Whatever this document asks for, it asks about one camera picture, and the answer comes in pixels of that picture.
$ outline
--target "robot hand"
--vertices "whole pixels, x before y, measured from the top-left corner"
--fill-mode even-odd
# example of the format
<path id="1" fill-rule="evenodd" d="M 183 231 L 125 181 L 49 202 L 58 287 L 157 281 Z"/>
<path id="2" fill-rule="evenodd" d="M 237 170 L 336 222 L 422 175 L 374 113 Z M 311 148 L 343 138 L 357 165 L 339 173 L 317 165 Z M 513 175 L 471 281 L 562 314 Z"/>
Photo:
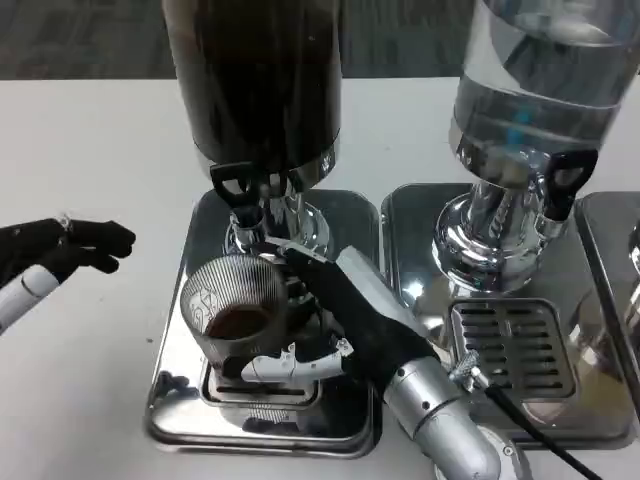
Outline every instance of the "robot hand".
<path id="1" fill-rule="evenodd" d="M 0 335 L 78 267 L 115 272 L 135 240 L 113 221 L 46 219 L 0 229 Z"/>

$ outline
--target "dark coffee container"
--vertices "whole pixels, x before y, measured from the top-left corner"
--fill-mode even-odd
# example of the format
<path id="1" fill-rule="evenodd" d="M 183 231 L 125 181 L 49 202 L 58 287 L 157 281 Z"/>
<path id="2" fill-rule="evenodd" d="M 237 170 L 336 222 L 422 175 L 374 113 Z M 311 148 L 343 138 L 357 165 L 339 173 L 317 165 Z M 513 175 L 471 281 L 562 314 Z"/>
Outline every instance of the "dark coffee container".
<path id="1" fill-rule="evenodd" d="M 215 164 L 275 173 L 340 129 L 340 0 L 163 0 L 194 141 Z"/>

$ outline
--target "clear plastic container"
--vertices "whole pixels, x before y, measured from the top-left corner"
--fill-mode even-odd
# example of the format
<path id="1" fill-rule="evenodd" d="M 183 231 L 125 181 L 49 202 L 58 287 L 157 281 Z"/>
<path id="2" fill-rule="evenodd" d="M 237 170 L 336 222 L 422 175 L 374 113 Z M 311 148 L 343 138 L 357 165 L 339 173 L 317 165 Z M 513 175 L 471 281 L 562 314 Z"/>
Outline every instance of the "clear plastic container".
<path id="1" fill-rule="evenodd" d="M 640 0 L 477 0 L 452 139 L 502 165 L 599 150 L 638 71 L 639 27 Z"/>

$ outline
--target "drip tray grate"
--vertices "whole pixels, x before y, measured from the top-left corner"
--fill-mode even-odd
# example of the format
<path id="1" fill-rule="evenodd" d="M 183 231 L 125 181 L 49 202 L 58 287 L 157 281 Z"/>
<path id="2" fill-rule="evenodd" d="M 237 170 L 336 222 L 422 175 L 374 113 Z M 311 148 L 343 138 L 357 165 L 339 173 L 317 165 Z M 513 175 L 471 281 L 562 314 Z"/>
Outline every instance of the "drip tray grate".
<path id="1" fill-rule="evenodd" d="M 576 389 L 555 308 L 545 300 L 460 300 L 450 319 L 458 358 L 470 350 L 491 380 L 521 400 L 567 398 Z"/>

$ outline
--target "stainless steel drip tray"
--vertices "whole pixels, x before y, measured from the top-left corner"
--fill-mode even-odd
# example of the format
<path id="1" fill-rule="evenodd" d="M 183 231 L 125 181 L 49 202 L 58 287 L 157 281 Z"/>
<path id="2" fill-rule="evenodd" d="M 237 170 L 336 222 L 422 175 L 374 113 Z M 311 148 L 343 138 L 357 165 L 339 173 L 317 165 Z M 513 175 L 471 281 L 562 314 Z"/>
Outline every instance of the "stainless steel drip tray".
<path id="1" fill-rule="evenodd" d="M 427 326 L 443 363 L 476 349 L 484 368 L 530 419 L 566 448 L 618 448 L 633 438 L 633 407 L 610 346 L 576 226 L 544 252 L 523 289 L 498 298 L 450 282 L 433 260 L 436 221 L 465 184 L 407 185 L 384 201 L 387 277 Z M 472 415 L 524 447 L 538 447 L 481 393 Z"/>
<path id="2" fill-rule="evenodd" d="M 344 191 L 312 190 L 305 197 L 327 220 L 333 252 L 354 245 L 378 263 L 377 212 L 369 202 Z M 205 361 L 176 298 L 187 275 L 222 254 L 228 219 L 228 208 L 214 192 L 194 211 L 147 403 L 147 432 L 160 446 L 180 451 L 366 454 L 381 428 L 380 404 L 366 384 L 340 377 L 256 387 L 219 378 Z"/>
<path id="3" fill-rule="evenodd" d="M 449 318 L 456 357 L 477 351 L 491 380 L 517 400 L 566 399 L 575 393 L 557 314 L 546 300 L 457 300 Z"/>

